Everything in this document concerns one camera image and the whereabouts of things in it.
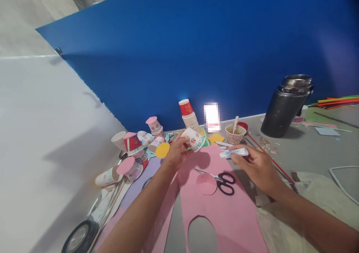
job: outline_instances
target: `yellow paper circle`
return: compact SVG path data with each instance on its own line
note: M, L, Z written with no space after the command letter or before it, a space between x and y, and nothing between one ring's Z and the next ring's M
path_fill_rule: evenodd
M156 149L156 157L165 158L169 151L170 145L169 143L162 143Z

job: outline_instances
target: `white wall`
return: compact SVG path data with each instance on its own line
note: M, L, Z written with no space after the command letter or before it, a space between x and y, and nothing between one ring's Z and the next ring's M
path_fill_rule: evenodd
M0 59L0 252L60 252L122 130L59 56Z

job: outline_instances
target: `red stick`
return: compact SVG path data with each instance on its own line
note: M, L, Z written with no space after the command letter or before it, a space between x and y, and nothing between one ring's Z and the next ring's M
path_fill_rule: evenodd
M281 170L281 172L289 179L289 181L292 182L293 184L295 184L295 182L293 181L293 179L291 179L291 177L290 177L289 175L287 175L287 173L278 165L278 163L276 163L276 162L274 161L274 159L272 159L272 157L252 138L252 136L250 136L250 135L248 134L248 132L247 132L247 135L253 140L253 142L255 142L256 145L258 145L258 147L259 147L260 149L262 149L262 151L263 151L264 153L266 153L266 154L270 157L270 159L273 161L273 163L279 168L279 170Z

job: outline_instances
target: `thermos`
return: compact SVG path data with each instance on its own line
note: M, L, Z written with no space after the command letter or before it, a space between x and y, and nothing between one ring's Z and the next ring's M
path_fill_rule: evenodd
M273 138L281 138L287 132L295 116L301 115L302 107L314 85L309 75L289 75L274 91L261 131Z

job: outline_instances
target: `blue wall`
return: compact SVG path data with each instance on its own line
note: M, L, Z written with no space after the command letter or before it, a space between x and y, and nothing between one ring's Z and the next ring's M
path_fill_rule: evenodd
M178 101L221 119L264 113L282 78L310 74L310 102L359 94L353 0L107 0L38 29L130 131Z

